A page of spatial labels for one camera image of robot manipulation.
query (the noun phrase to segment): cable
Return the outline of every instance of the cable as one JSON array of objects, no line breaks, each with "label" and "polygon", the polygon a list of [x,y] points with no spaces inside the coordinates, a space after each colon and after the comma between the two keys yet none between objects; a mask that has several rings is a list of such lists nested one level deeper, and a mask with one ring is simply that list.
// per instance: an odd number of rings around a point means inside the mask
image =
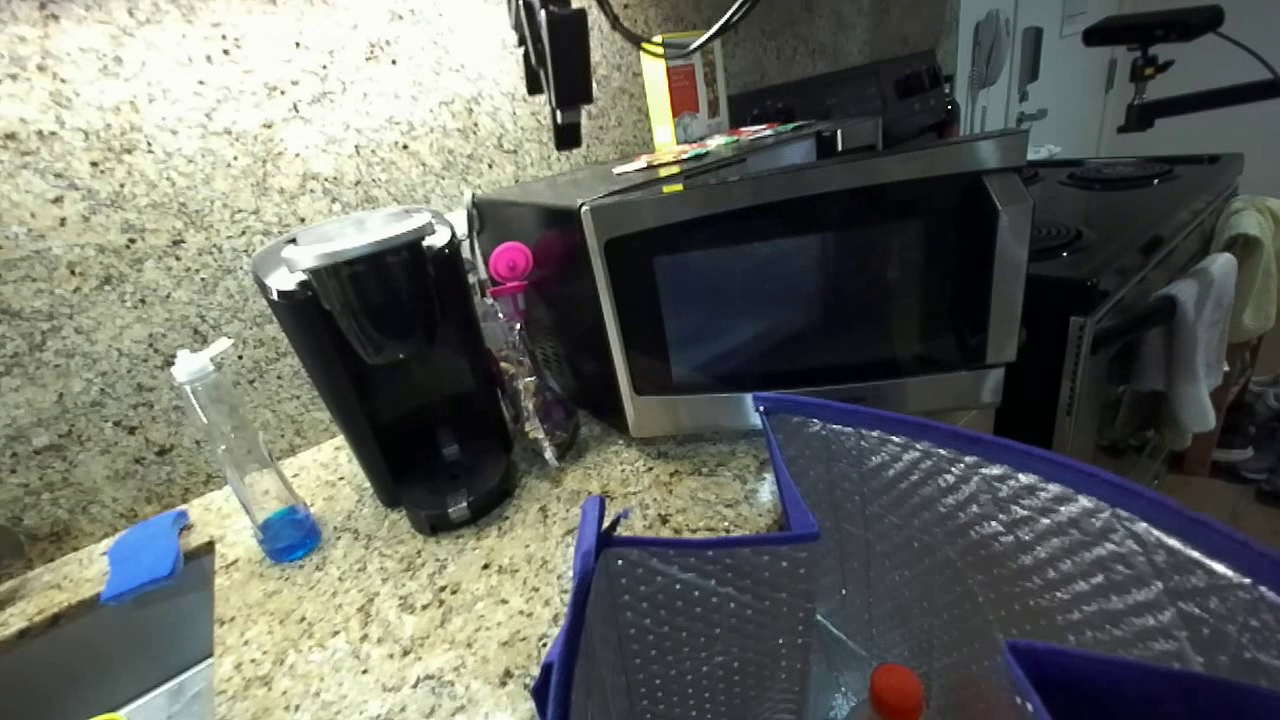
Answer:
[{"label": "cable", "polygon": [[597,3],[602,3],[606,25],[609,25],[615,38],[623,38],[637,51],[646,51],[646,57],[670,57],[670,59],[695,57],[699,48],[707,48],[707,46],[718,46],[723,33],[731,33],[742,21],[748,21],[753,9],[758,9],[758,0],[738,0],[738,3],[731,3],[713,27],[705,27],[695,39],[690,39],[690,46],[663,46],[663,39],[651,39],[651,38],[631,33],[631,27],[615,17],[613,0],[597,0]]},{"label": "cable", "polygon": [[1211,33],[1211,38],[1222,38],[1222,39],[1236,46],[1246,57],[1251,57],[1251,59],[1257,59],[1257,66],[1264,66],[1272,77],[1280,77],[1280,72],[1278,72],[1278,66],[1272,66],[1272,59],[1264,59],[1264,51],[1249,48],[1246,39],[1236,39],[1236,38],[1227,38],[1227,33]]}]

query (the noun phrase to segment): black handle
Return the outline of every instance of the black handle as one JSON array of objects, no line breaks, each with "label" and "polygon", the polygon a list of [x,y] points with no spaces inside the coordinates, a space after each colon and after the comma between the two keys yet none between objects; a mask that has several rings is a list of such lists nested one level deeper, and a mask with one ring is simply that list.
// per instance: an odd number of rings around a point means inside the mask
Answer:
[{"label": "black handle", "polygon": [[545,14],[547,91],[556,110],[593,103],[593,39],[583,9]]},{"label": "black handle", "polygon": [[1028,100],[1028,90],[1042,81],[1042,57],[1044,57],[1044,27],[1024,27],[1024,51],[1021,51],[1021,81],[1017,91]]}]

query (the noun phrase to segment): water bottle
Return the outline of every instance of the water bottle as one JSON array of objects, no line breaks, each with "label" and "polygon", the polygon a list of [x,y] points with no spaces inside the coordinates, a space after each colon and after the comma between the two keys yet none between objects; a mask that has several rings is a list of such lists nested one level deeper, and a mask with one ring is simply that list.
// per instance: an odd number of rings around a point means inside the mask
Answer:
[{"label": "water bottle", "polygon": [[314,508],[291,494],[285,474],[269,461],[258,430],[237,404],[237,391],[216,372],[213,362],[229,347],[231,342],[216,342],[201,352],[181,347],[169,372],[190,404],[196,439],[226,474],[264,555],[273,565],[301,565],[320,549],[320,523]]},{"label": "water bottle", "polygon": [[487,254],[487,304],[482,318],[498,318],[499,331],[487,336],[487,347],[499,362],[504,382],[517,391],[526,437],[556,469],[580,434],[576,410],[551,387],[551,372],[539,367],[560,347],[545,336],[539,352],[527,331],[527,285],[537,278],[537,257],[526,241],[504,241]]}]

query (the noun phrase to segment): black coffee maker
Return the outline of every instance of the black coffee maker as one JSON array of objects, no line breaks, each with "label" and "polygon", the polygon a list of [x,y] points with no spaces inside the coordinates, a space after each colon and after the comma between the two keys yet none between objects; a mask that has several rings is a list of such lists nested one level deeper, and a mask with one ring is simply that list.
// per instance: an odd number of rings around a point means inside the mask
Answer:
[{"label": "black coffee maker", "polygon": [[251,261],[378,497],[442,534],[511,497],[511,434],[452,227],[428,209],[307,224]]}]

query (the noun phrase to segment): blue liquid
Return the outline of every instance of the blue liquid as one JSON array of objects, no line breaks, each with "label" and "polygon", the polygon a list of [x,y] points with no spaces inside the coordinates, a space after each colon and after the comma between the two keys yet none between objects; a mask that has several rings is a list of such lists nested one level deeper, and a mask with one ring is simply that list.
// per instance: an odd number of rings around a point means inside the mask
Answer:
[{"label": "blue liquid", "polygon": [[301,565],[320,549],[320,523],[307,508],[285,504],[258,523],[258,546],[273,565]]}]

